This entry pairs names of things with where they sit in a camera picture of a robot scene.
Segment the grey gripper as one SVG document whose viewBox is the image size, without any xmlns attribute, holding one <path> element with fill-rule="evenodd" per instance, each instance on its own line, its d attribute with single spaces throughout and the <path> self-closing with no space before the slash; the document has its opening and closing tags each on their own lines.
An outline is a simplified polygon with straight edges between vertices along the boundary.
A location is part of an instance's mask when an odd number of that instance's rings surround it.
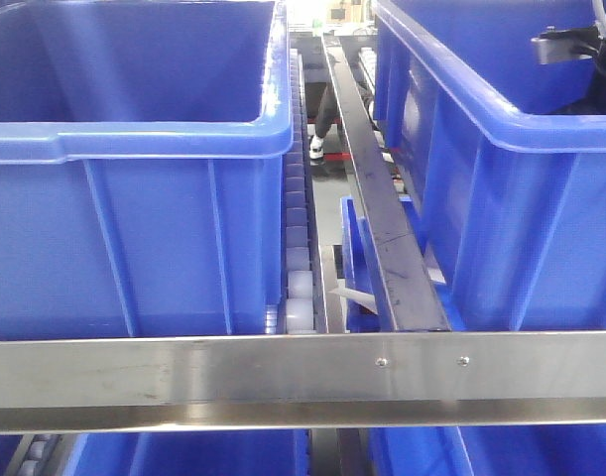
<svg viewBox="0 0 606 476">
<path fill-rule="evenodd" d="M 552 115 L 606 115 L 606 39 L 594 26 L 556 30 L 547 27 L 531 39 L 540 64 L 592 60 L 594 72 L 585 95 Z"/>
</svg>

